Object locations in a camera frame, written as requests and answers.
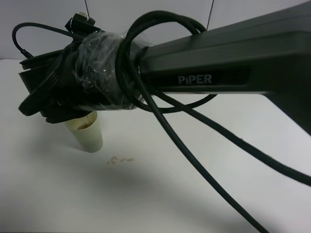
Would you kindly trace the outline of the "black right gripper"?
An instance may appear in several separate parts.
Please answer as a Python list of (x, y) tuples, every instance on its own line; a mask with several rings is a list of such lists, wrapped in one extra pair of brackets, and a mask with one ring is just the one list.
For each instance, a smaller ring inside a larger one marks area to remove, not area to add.
[(25, 116), (40, 113), (48, 123), (56, 124), (85, 117), (102, 109), (102, 97), (86, 92), (75, 70), (78, 50), (65, 48), (22, 61), (20, 78), (29, 95), (20, 104)]

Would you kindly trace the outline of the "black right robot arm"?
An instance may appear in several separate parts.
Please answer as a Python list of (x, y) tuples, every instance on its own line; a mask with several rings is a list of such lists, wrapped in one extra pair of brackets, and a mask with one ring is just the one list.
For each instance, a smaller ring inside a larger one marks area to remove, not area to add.
[(311, 3), (208, 31), (167, 11), (139, 17), (126, 35), (105, 32), (75, 15), (64, 49), (22, 53), (20, 77), (29, 91), (19, 110), (49, 123), (92, 111), (132, 110), (143, 97), (130, 67), (163, 93), (261, 94), (306, 132), (311, 131)]

